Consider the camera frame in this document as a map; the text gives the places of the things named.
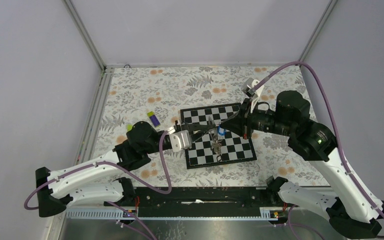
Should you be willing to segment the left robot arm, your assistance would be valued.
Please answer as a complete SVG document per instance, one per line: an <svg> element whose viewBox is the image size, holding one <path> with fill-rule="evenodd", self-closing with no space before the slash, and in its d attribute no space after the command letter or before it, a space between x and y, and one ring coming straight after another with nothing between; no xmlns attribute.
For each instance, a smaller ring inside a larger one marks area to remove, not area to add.
<svg viewBox="0 0 384 240"><path fill-rule="evenodd" d="M75 205L120 202L124 206L137 200L131 171L148 164L150 154L164 156L165 150L179 152L192 147L205 134L217 129L207 124L176 123L168 130L157 131L146 121L135 123L127 139L107 153L61 170L46 167L35 171L38 215L52 217Z"/></svg>

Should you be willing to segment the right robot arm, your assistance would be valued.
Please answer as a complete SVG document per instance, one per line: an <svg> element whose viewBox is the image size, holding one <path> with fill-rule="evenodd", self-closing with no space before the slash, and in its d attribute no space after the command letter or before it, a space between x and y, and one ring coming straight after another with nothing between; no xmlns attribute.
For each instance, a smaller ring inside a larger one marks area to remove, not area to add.
<svg viewBox="0 0 384 240"><path fill-rule="evenodd" d="M379 237L384 200L369 192L346 161L342 161L331 130L310 118L310 102L293 90L282 91L275 110L261 110L246 99L239 110L221 122L221 128L246 139L254 131L287 136L288 146L315 167L335 192L329 197L300 187L283 177L269 177L267 201L305 208L322 218L348 239Z"/></svg>

